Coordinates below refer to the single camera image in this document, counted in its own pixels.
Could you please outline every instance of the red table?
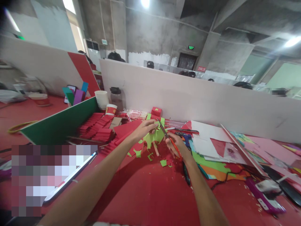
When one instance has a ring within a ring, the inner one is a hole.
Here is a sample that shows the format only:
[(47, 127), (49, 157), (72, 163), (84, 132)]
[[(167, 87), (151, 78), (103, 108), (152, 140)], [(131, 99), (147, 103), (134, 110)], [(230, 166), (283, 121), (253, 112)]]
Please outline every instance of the red table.
[[(27, 100), (0, 109), (1, 123), (7, 120), (1, 126), (1, 149), (28, 142), (22, 135), (6, 134), (9, 127), (39, 120), (66, 108), (61, 98), (51, 97), (50, 101), (53, 106), (47, 108), (37, 107)], [(76, 179), (80, 180), (103, 158), (102, 155), (96, 156)], [(172, 168), (163, 168), (158, 162), (153, 162), (143, 158), (143, 154), (141, 159), (126, 157), (88, 219), (128, 225), (199, 225), (193, 190), (187, 186), (185, 179)], [(215, 183), (216, 180), (208, 180), (210, 187)], [(74, 182), (56, 200), (73, 185)], [(214, 194), (232, 226), (300, 225), (300, 209), (284, 197), (278, 197), (277, 201), (287, 213), (275, 219), (262, 210), (243, 181), (231, 180), (219, 185)], [(0, 208), (11, 209), (10, 180), (0, 183), (0, 195), (3, 198)], [(42, 213), (47, 213), (51, 206), (52, 203), (43, 206)]]

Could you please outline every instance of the plastic bottle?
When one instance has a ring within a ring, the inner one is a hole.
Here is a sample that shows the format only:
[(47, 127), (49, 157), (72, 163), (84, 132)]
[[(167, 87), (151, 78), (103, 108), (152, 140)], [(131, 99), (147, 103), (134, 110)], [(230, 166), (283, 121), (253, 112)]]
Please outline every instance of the plastic bottle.
[(117, 110), (123, 111), (121, 90), (118, 87), (111, 87), (110, 91), (112, 104), (117, 106)]

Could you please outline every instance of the orange scissors handle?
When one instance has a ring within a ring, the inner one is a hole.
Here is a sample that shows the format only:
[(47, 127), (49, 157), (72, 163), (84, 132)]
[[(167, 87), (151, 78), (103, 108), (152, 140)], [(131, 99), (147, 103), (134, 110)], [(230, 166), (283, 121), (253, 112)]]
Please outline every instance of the orange scissors handle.
[(169, 139), (170, 139), (172, 145), (175, 147), (177, 153), (179, 154), (179, 156), (180, 156), (180, 161), (182, 161), (182, 160), (183, 160), (183, 157), (182, 157), (182, 155), (181, 155), (181, 153), (180, 153), (178, 147), (176, 146), (175, 142), (174, 142), (170, 137), (169, 137)]

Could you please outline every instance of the scissors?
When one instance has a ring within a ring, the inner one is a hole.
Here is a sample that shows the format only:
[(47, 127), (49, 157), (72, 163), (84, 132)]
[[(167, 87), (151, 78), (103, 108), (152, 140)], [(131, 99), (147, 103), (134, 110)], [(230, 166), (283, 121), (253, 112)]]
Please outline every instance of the scissors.
[(177, 153), (180, 156), (180, 161), (182, 161), (183, 157), (182, 157), (178, 147), (176, 146), (175, 142), (171, 138), (169, 138), (169, 136), (167, 135), (167, 133), (166, 133), (164, 127), (162, 126), (161, 122), (158, 119), (157, 119), (157, 121), (159, 122), (159, 125), (160, 125), (161, 129), (163, 130), (163, 133), (164, 133), (165, 137), (168, 138), (171, 141), (172, 145), (174, 146), (175, 150), (177, 151)]

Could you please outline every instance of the door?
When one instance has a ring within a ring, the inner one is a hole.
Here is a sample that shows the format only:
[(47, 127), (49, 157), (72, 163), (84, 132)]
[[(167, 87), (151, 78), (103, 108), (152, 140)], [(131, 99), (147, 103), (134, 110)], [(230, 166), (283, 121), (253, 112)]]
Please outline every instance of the door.
[(197, 56), (180, 53), (177, 67), (193, 71), (196, 61), (197, 61)]

